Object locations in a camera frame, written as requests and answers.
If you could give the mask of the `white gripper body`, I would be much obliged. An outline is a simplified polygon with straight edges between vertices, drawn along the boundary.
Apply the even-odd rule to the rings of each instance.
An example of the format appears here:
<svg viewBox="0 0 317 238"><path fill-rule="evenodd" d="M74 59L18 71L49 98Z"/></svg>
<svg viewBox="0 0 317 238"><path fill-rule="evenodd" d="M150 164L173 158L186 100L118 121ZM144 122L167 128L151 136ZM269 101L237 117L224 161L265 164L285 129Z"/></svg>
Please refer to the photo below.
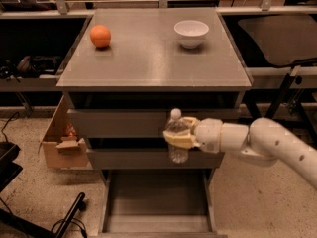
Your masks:
<svg viewBox="0 0 317 238"><path fill-rule="evenodd" d="M223 122L207 118L201 120L194 129L199 149L205 153L220 152L220 138Z"/></svg>

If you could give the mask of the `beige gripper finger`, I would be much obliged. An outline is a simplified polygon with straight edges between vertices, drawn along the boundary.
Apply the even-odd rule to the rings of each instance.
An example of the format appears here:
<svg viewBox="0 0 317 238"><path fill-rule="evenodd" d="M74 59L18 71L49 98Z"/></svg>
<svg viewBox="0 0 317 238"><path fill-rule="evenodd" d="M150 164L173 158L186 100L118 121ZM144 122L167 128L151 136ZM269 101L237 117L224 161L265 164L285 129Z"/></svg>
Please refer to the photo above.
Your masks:
<svg viewBox="0 0 317 238"><path fill-rule="evenodd" d="M188 127L195 127L200 122L200 120L195 117L183 117L183 121Z"/></svg>
<svg viewBox="0 0 317 238"><path fill-rule="evenodd" d="M194 148L197 144L196 137L188 130L178 133L164 131L163 136L169 144L183 149Z"/></svg>

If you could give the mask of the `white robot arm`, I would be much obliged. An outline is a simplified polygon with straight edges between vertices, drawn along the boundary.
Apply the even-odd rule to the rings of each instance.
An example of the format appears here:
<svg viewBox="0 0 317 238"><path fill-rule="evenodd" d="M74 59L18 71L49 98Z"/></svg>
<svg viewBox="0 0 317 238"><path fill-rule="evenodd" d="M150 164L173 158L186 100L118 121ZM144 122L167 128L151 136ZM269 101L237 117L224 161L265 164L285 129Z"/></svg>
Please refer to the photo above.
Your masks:
<svg viewBox="0 0 317 238"><path fill-rule="evenodd" d="M258 166L271 166L280 160L317 188L317 150L271 119L259 118L247 126L181 117L167 123L163 136L176 148L199 148L210 154L230 152Z"/></svg>

